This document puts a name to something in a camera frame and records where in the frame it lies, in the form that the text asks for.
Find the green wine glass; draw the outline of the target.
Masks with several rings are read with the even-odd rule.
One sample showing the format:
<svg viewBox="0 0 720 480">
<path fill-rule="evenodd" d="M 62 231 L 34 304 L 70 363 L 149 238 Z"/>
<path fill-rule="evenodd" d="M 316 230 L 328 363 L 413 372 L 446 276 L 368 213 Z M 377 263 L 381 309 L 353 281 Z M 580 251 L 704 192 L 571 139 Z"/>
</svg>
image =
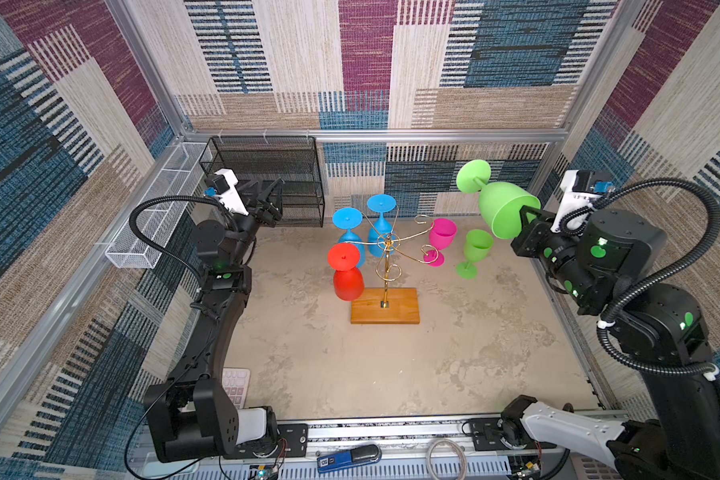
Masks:
<svg viewBox="0 0 720 480">
<path fill-rule="evenodd" d="M 491 182 L 492 169 L 482 159 L 467 162 L 457 174 L 456 185 L 462 193 L 477 194 L 481 216 L 493 234 L 504 240 L 516 238 L 522 230 L 523 207 L 541 208 L 540 200 L 522 187 L 506 181 Z"/>
<path fill-rule="evenodd" d="M 494 237 L 489 232 L 482 229 L 470 230 L 464 246 L 465 261 L 457 265 L 457 274 L 463 279 L 475 279 L 478 275 L 477 264 L 488 256 L 494 242 Z"/>
</svg>

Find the magenta wine glass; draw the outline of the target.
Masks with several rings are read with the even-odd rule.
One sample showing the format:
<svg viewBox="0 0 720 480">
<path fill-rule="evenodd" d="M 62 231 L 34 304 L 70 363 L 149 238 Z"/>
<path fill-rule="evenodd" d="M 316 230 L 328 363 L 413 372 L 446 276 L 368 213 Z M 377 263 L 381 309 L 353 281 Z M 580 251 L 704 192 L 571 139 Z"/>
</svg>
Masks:
<svg viewBox="0 0 720 480">
<path fill-rule="evenodd" d="M 449 219 L 438 218 L 434 221 L 429 232 L 429 245 L 424 247 L 425 263 L 432 267 L 439 267 L 445 263 L 444 250 L 454 241 L 458 233 L 458 226 Z"/>
</svg>

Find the red wine glass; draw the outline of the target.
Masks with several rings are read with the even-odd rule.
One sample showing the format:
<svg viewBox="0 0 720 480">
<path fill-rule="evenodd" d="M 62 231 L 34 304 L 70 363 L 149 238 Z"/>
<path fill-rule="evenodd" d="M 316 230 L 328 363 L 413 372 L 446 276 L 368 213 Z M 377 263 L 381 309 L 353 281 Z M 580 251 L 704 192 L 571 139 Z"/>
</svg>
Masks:
<svg viewBox="0 0 720 480">
<path fill-rule="evenodd" d="M 328 253 L 328 263 L 334 269 L 334 290 L 338 298 L 354 301 L 364 292 L 365 284 L 358 268 L 361 255 L 350 243 L 338 243 Z"/>
</svg>

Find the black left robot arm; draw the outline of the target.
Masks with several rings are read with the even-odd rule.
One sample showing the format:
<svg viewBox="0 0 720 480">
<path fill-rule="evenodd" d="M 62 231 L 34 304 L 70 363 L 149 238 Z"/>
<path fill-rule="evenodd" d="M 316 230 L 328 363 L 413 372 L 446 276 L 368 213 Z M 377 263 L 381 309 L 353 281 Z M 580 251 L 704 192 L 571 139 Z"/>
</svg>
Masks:
<svg viewBox="0 0 720 480">
<path fill-rule="evenodd" d="M 223 221 L 207 220 L 197 226 L 191 239 L 203 267 L 183 265 L 199 283 L 191 308 L 198 319 L 178 363 L 164 382 L 147 388 L 141 421 L 149 428 L 158 461 L 181 463 L 188 469 L 201 460 L 231 457 L 243 448 L 256 455 L 281 452 L 284 441 L 274 410 L 269 406 L 237 408 L 222 385 L 224 362 L 239 319 L 252 291 L 249 264 L 261 226 L 273 227 L 283 217 L 282 179 L 267 184 L 248 181 L 238 189 L 242 210 L 226 207 L 222 193 L 236 191 L 214 174 L 209 180 L 211 196 L 168 195 L 137 205 L 129 227 L 138 240 L 160 251 L 168 249 L 150 239 L 139 217 L 162 203 L 206 204 L 222 212 Z"/>
</svg>

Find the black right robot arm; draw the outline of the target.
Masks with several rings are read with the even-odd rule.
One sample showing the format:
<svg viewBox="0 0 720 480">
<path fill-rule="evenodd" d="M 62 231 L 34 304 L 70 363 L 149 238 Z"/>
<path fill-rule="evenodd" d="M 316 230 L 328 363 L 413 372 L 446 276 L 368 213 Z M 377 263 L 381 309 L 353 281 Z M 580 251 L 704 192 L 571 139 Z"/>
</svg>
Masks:
<svg viewBox="0 0 720 480">
<path fill-rule="evenodd" d="M 512 240 L 516 255 L 539 260 L 558 292 L 597 318 L 602 349 L 638 372 L 656 417 L 605 421 L 516 397 L 494 427 L 472 425 L 476 447 L 497 440 L 512 450 L 549 443 L 588 456 L 625 479 L 720 479 L 720 368 L 698 300 L 673 276 L 700 260 L 720 233 L 720 206 L 707 188 L 679 178 L 642 180 L 610 192 L 588 173 L 594 200 L 566 213 L 524 205 Z M 692 194 L 707 213 L 699 242 L 654 270 L 664 230 L 615 203 L 652 187 Z"/>
</svg>

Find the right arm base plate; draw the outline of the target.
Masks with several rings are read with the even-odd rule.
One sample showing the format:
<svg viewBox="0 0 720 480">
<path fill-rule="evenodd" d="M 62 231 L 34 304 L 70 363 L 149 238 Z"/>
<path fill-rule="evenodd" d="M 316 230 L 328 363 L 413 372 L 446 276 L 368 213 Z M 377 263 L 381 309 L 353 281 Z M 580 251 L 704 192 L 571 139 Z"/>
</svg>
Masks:
<svg viewBox="0 0 720 480">
<path fill-rule="evenodd" d="M 465 432 L 472 439 L 478 452 L 501 451 L 506 446 L 502 442 L 503 429 L 500 417 L 477 417 L 467 421 Z"/>
</svg>

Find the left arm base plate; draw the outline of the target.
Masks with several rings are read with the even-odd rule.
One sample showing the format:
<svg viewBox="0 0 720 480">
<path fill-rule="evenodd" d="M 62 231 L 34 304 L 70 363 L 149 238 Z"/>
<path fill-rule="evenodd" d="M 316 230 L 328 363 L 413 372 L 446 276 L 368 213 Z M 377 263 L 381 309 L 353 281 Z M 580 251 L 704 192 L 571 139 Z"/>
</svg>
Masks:
<svg viewBox="0 0 720 480">
<path fill-rule="evenodd" d="M 276 458 L 305 458 L 309 441 L 309 425 L 307 423 L 279 423 L 278 440 Z"/>
</svg>

